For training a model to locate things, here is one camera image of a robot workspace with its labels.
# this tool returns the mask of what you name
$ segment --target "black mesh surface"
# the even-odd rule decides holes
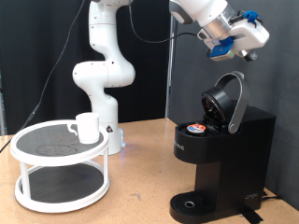
[[[31,199],[67,203],[85,198],[103,186],[103,174],[86,164],[45,167],[29,175]]]
[[[71,128],[77,130],[77,125],[73,124]],[[100,133],[97,143],[81,144],[78,137],[68,131],[66,124],[59,124],[25,134],[17,142],[17,148],[36,156],[62,157],[88,151],[101,144],[103,140],[104,137]]]
[[[211,212],[209,205],[195,192],[189,192],[175,196],[171,200],[171,206],[184,216],[198,216]]]

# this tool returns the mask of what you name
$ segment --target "mug handle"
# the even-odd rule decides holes
[[[73,125],[73,123],[67,124],[67,129],[69,132],[74,133],[76,136],[78,135],[77,132],[73,129],[71,129],[71,126]]]

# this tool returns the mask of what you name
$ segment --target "blue part on gripper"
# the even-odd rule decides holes
[[[255,20],[260,19],[262,20],[262,17],[255,11],[247,11],[243,14],[244,19],[249,19],[249,22],[255,25]]]
[[[234,40],[231,37],[227,37],[220,41],[221,44],[214,47],[212,53],[209,54],[210,58],[225,55],[234,44]]]

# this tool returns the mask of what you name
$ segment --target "white round stand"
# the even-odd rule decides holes
[[[70,123],[75,121],[39,123],[12,138],[10,152],[21,166],[15,195],[24,207],[43,213],[63,213],[86,207],[106,194],[107,131],[100,128],[99,142],[83,145],[67,130]],[[103,153],[104,167],[90,161]],[[28,170],[27,164],[34,167]]]

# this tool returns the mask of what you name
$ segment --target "wooden table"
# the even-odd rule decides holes
[[[120,126],[126,147],[109,156],[107,195],[86,208],[65,214],[34,213],[16,202],[14,189],[20,176],[20,164],[7,148],[0,154],[0,223],[177,223],[169,215],[169,202],[173,196],[193,190],[196,166],[174,156],[176,124],[169,119],[156,119]],[[0,137],[0,145],[10,137]],[[94,160],[102,162],[103,158]],[[263,202],[257,213],[264,224],[299,223],[298,211],[282,200]],[[210,223],[249,224],[242,216]]]

